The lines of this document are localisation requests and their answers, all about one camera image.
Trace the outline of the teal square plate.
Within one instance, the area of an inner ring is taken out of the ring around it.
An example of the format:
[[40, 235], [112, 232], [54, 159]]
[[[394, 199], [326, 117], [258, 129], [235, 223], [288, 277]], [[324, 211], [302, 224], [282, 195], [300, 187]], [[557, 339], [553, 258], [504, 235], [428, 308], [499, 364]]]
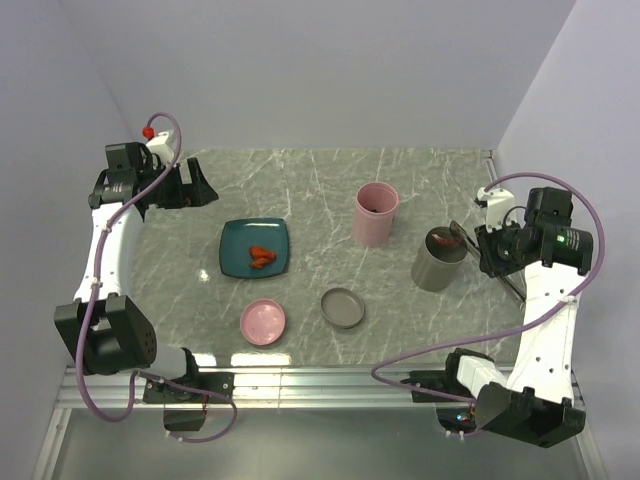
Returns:
[[[260, 247], [274, 253], [275, 259], [261, 268], [251, 267], [250, 249]], [[290, 238], [281, 218], [237, 219], [225, 223], [219, 245], [221, 273], [236, 279], [265, 279], [287, 272]]]

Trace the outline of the dark red octopus tentacle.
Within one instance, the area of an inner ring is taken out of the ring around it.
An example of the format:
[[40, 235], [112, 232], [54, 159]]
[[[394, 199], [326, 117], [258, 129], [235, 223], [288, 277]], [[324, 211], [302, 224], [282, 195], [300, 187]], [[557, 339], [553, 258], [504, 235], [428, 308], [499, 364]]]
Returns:
[[442, 248], [453, 248], [459, 244], [458, 240], [450, 232], [433, 232], [431, 239]]

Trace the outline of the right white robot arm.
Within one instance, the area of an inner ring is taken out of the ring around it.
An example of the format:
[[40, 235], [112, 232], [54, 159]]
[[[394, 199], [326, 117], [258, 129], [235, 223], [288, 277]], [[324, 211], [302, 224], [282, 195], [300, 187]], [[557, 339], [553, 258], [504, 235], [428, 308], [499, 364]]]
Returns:
[[531, 189], [522, 222], [505, 189], [481, 189], [476, 201], [486, 211], [475, 230], [481, 271], [491, 278], [524, 274], [520, 344], [509, 375], [490, 357], [456, 348], [441, 386], [455, 400], [471, 395], [477, 429], [550, 448], [585, 426], [585, 413], [574, 405], [571, 359], [578, 288], [592, 270], [594, 239], [573, 227], [566, 189]]

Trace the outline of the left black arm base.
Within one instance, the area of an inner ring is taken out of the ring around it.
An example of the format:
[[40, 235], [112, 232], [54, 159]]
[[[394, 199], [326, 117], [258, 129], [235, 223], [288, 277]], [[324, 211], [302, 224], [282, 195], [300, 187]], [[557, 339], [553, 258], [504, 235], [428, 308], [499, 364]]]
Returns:
[[194, 379], [165, 380], [146, 378], [143, 403], [162, 405], [163, 424], [171, 433], [199, 432], [211, 405], [228, 405], [233, 397], [234, 374], [230, 372], [197, 373]]

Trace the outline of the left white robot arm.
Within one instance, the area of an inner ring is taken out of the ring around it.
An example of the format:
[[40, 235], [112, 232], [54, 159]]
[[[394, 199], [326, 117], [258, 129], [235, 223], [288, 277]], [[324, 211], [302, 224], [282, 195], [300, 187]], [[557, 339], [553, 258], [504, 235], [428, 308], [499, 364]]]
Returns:
[[71, 303], [56, 308], [54, 324], [84, 375], [144, 371], [167, 380], [180, 402], [196, 399], [202, 377], [186, 348], [159, 342], [151, 322], [131, 298], [133, 257], [146, 211], [206, 206], [219, 196], [195, 158], [184, 182], [172, 160], [173, 131], [146, 144], [105, 148], [107, 168], [89, 196], [93, 225], [85, 273]]

